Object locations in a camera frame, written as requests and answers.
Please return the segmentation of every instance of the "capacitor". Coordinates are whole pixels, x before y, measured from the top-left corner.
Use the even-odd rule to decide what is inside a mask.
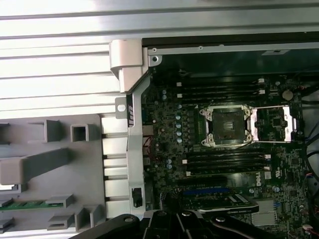
[[[282,94],[282,97],[286,100],[286,101],[291,101],[294,97],[294,93],[291,90],[285,90]]]
[[[274,186],[274,187],[273,187],[273,191],[274,191],[275,193],[279,193],[279,192],[280,192],[280,188],[279,188],[279,187]]]

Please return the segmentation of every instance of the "red wire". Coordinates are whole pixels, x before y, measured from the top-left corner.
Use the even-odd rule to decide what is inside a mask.
[[[311,232],[311,234],[316,235],[317,237],[319,237],[319,233],[317,233],[316,231],[310,229],[309,232]]]

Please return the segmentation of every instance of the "white label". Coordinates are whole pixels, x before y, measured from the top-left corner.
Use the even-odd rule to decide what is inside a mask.
[[[233,201],[234,203],[237,203],[236,199],[234,199],[232,196],[229,196],[229,199]]]
[[[289,52],[290,50],[271,50],[265,51],[262,56],[271,56],[271,55],[284,55],[285,53]]]
[[[276,178],[281,178],[281,169],[280,169],[280,167],[278,167],[277,168],[277,170],[276,170]]]
[[[256,186],[257,187],[261,186],[261,174],[260,174],[260,172],[256,173]]]
[[[237,196],[237,198],[239,198],[243,203],[248,203],[248,201],[243,197],[241,196],[240,194],[235,194]]]
[[[265,179],[271,179],[271,172],[265,172]]]

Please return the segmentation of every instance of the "green circuit board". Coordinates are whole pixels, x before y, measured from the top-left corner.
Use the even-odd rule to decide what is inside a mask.
[[[307,223],[306,215],[301,210],[307,208],[305,199],[305,164],[306,147],[304,144],[304,126],[301,97],[295,94],[287,101],[283,91],[299,87],[298,79],[287,76],[265,77],[264,92],[258,100],[245,102],[201,102],[200,104],[185,104],[178,96],[179,87],[172,84],[151,84],[148,92],[142,97],[143,125],[152,126],[153,134],[145,136],[144,141],[150,140],[149,147],[144,150],[148,160],[145,165],[149,180],[153,185],[154,201],[148,208],[160,208],[160,194],[164,191],[180,187],[184,190],[207,189],[223,187],[235,190],[259,204],[259,212],[254,214],[236,215],[240,220],[252,223],[269,232],[287,235],[293,232],[301,235],[301,226]],[[238,147],[207,147],[201,141],[207,136],[207,123],[199,113],[209,106],[228,106],[245,104],[252,107],[289,106],[290,114],[296,119],[298,131],[293,133],[292,142],[248,143],[243,149],[263,150],[271,155],[268,162],[269,170],[255,168],[238,169],[229,172],[227,168],[208,169],[199,175],[187,176],[183,160],[189,153],[231,152]],[[282,141],[285,137],[285,113],[282,107],[262,109],[258,111],[259,136],[261,141]],[[226,177],[220,185],[211,183],[217,176]],[[194,195],[196,203],[186,197],[184,206],[192,209],[209,208],[216,204],[216,197],[223,199],[224,193],[217,193],[213,200],[206,195],[201,201],[201,195]]]

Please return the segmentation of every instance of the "metal bracket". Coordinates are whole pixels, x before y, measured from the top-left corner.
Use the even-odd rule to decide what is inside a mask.
[[[117,119],[127,119],[128,111],[126,109],[126,97],[115,98],[115,118]]]
[[[110,43],[110,69],[120,81],[121,93],[129,93],[148,70],[148,51],[141,39],[113,40]]]

